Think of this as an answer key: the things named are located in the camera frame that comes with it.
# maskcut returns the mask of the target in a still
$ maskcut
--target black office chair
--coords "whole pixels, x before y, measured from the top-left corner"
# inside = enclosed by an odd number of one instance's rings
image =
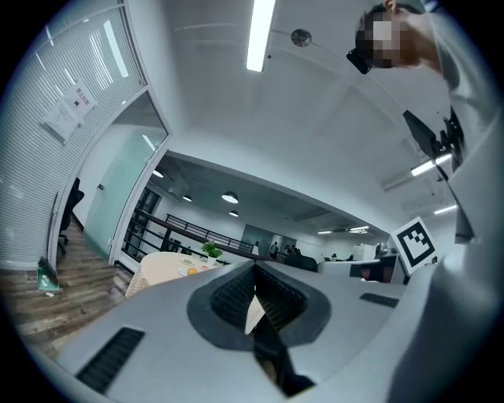
[[[61,219],[59,238],[63,238],[63,242],[65,243],[65,245],[69,243],[69,239],[66,237],[66,235],[63,235],[61,232],[70,226],[70,222],[72,220],[73,208],[84,198],[84,192],[79,190],[79,185],[80,185],[80,179],[76,178],[76,181],[73,183],[72,189],[70,190],[69,199],[66,201],[65,211],[63,212],[63,218]],[[62,244],[60,244],[59,241],[57,245],[61,249],[61,254],[66,255],[65,247]]]
[[[295,268],[302,268],[303,270],[308,270],[309,272],[317,272],[317,261],[312,257],[307,257],[303,255],[298,255],[296,253],[291,253],[285,259],[285,264],[287,266],[292,266]]]

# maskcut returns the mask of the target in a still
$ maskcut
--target round pendant light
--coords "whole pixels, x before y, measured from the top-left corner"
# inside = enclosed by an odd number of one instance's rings
[[[234,192],[226,192],[222,195],[222,198],[232,204],[238,203],[238,196]]]

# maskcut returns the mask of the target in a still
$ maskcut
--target table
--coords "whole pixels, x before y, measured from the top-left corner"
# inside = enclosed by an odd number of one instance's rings
[[[181,262],[182,259],[189,259],[195,264],[193,266],[188,266]],[[203,265],[206,265],[206,262],[195,255],[173,252],[149,253],[140,262],[139,269],[136,271],[126,290],[125,297],[129,298],[139,291],[155,284],[182,279],[183,276],[180,275],[179,268],[201,268]],[[255,325],[258,324],[264,314],[265,311],[262,309],[259,300],[254,297],[250,303],[249,311],[246,316],[245,333],[247,335],[254,329]]]

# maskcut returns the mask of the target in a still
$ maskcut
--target floor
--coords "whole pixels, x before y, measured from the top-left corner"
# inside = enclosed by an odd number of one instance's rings
[[[61,289],[53,297],[37,290],[36,271],[0,272],[0,290],[18,331],[51,358],[90,322],[120,304],[132,279],[85,246],[74,222],[65,233],[67,253],[57,259]]]

